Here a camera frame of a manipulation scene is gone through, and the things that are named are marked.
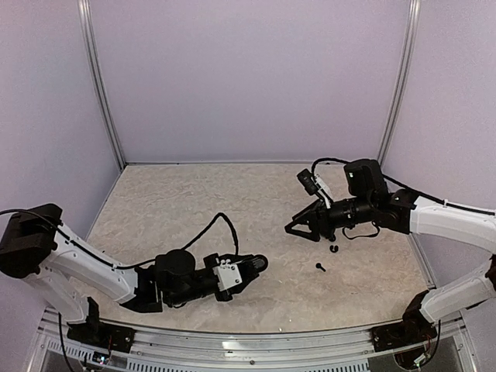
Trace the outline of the black earbud charging case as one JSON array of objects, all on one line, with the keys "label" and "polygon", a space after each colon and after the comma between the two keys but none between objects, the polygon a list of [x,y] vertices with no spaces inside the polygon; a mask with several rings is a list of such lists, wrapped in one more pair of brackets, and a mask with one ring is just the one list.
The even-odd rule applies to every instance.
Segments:
[{"label": "black earbud charging case", "polygon": [[249,262],[252,264],[253,268],[261,273],[268,268],[269,261],[268,259],[261,254],[257,254],[249,259]]}]

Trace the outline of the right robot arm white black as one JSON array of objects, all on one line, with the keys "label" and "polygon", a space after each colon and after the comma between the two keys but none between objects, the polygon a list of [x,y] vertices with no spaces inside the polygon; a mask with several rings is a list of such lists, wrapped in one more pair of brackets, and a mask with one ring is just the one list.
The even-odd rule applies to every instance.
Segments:
[{"label": "right robot arm white black", "polygon": [[[336,230],[371,223],[377,230],[405,235],[438,236],[495,253],[495,212],[453,204],[402,183],[391,192],[380,164],[374,159],[344,161],[349,198],[335,201],[315,168],[304,169],[297,179],[316,201],[292,217],[286,233],[318,242],[336,239]],[[491,260],[441,288],[417,294],[396,330],[405,344],[414,343],[427,326],[463,308],[494,298],[495,262]]]}]

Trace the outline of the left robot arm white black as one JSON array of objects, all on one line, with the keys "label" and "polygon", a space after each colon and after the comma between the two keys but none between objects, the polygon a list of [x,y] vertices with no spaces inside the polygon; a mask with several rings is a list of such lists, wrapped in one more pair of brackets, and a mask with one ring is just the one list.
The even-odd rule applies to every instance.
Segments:
[{"label": "left robot arm white black", "polygon": [[74,233],[55,204],[1,214],[9,217],[1,238],[1,272],[35,288],[71,329],[94,345],[108,338],[109,329],[100,320],[96,300],[79,294],[72,278],[131,312],[149,314],[210,295],[219,302],[232,301],[268,267],[263,255],[234,252],[208,255],[198,269],[187,247],[124,264]]}]

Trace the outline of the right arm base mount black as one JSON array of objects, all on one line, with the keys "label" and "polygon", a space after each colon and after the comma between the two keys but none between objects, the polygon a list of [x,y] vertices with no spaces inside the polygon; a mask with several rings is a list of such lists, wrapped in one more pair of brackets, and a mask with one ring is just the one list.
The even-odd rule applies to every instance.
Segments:
[{"label": "right arm base mount black", "polygon": [[432,324],[420,324],[416,321],[401,321],[380,325],[370,330],[375,352],[393,350],[416,343],[422,343],[438,336]]}]

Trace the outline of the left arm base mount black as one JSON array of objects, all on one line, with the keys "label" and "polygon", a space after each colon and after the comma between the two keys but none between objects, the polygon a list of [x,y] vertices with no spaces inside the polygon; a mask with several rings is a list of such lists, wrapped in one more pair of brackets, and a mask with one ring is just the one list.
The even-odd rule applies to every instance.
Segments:
[{"label": "left arm base mount black", "polygon": [[122,353],[130,352],[135,334],[135,329],[108,323],[100,324],[96,330],[83,324],[70,325],[67,331],[68,339]]}]

